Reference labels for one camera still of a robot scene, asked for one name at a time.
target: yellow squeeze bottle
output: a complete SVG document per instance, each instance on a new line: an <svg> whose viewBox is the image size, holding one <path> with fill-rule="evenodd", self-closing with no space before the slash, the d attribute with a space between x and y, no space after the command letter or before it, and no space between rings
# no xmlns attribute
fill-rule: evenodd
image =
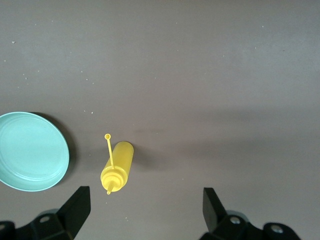
<svg viewBox="0 0 320 240"><path fill-rule="evenodd" d="M108 143L110 158L101 172L101 183L106 193L117 192L128 181L134 147L127 141L117 143L112 151L110 144L110 134L104 136Z"/></svg>

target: bottle nozzle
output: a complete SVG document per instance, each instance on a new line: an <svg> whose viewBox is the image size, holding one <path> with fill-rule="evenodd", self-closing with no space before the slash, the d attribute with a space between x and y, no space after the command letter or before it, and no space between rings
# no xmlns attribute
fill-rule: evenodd
<svg viewBox="0 0 320 240"><path fill-rule="evenodd" d="M107 187L107 190L106 190L106 194L110 195L111 192L112 192L112 189L114 188L115 186L115 182L114 181L110 181L108 187Z"/></svg>

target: screw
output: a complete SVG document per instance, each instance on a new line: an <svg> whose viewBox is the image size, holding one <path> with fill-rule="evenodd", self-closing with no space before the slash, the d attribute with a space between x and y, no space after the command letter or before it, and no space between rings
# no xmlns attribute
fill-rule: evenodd
<svg viewBox="0 0 320 240"><path fill-rule="evenodd" d="M240 219L237 218L236 216L232 216L230 217L230 221L233 223L233 224L240 224Z"/></svg>
<svg viewBox="0 0 320 240"><path fill-rule="evenodd" d="M49 221L50 217L49 216L44 216L40 219L40 223L44 223L44 222L47 222Z"/></svg>
<svg viewBox="0 0 320 240"><path fill-rule="evenodd" d="M282 234L284 232L283 229L278 225L271 225L271 229L277 234Z"/></svg>

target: plate rim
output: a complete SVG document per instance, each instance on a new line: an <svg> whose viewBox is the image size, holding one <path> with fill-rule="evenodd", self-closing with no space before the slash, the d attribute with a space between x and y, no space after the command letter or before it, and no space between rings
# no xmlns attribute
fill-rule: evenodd
<svg viewBox="0 0 320 240"><path fill-rule="evenodd" d="M57 180L53 183L53 184L50 184L46 187L41 187L41 188L36 188L36 189L24 189L23 187L17 187L17 186L13 186L11 185L10 183L8 182L5 182L1 177L0 177L0 181L2 183L4 183L5 185L13 188L13 189L16 189L16 190L20 190L20 191L24 191L24 192L40 192L40 191L44 191L44 190L47 190L47 189L50 189L52 188L53 186L55 186L56 184L58 184L61 179L66 175L67 173L67 170L69 168L69 164L70 164L70 151L69 151L69 145L68 145L68 142L65 138L65 136L62 134L62 132L59 130L59 128L57 126L55 126L51 121L49 121L48 119L46 119L45 117L41 116L41 115L38 115L38 114L35 114L35 113L32 113L32 112L26 112L26 111L13 111L13 112L7 112L5 114L2 114L0 115L0 121L3 117L6 117L6 116L9 116L9 115L16 115L16 114L21 114L21 115L29 115L29 116L33 116L37 119L40 119L42 121L44 121L46 124L48 124L51 128L53 128L55 131L57 131L57 133L62 137L62 144L65 145L65 150L66 150L66 161L65 161L65 170L61 171L61 177L60 178L57 178Z"/></svg>

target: turquoise plate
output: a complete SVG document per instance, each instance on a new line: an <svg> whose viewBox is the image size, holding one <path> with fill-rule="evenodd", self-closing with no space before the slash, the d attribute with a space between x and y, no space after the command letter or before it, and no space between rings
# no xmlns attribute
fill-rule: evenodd
<svg viewBox="0 0 320 240"><path fill-rule="evenodd" d="M37 192L57 184L67 172L69 149L61 132L29 112L0 116L0 181Z"/></svg>

